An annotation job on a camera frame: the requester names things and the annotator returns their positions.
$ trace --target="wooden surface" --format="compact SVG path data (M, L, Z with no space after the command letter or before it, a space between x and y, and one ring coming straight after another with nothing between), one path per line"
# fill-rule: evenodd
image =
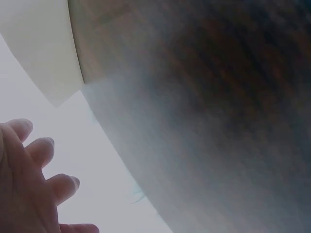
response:
M69 10L84 95L174 233L311 231L309 1Z

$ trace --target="white wall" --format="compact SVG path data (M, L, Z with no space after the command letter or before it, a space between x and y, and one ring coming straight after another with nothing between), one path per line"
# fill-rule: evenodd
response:
M0 33L53 105L81 88L67 0L1 1Z

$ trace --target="fingernail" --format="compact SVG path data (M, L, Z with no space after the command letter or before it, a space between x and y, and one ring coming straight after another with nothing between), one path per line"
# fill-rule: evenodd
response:
M71 176L73 182L74 182L74 185L76 186L76 190L78 190L78 188L80 187L80 181L78 178L74 177L74 176Z
M30 120L27 120L27 119L23 119L23 121L24 121L24 123L27 125L27 127L29 128L29 129L33 129L34 128L34 125L33 125L33 123L30 121Z
M51 138L51 137L46 137L46 139L53 145L55 146L55 142L54 142L54 139Z

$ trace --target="brown wood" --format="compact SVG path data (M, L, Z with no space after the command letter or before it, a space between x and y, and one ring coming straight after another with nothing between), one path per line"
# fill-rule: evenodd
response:
M173 232L310 232L310 10L69 0L84 95Z

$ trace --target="hand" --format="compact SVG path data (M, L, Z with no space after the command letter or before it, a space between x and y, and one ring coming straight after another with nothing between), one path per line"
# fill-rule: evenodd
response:
M98 233L91 224L58 223L57 206L80 182L64 174L44 178L42 168L53 157L54 141L40 138L24 148L32 129L24 119L0 124L0 232Z

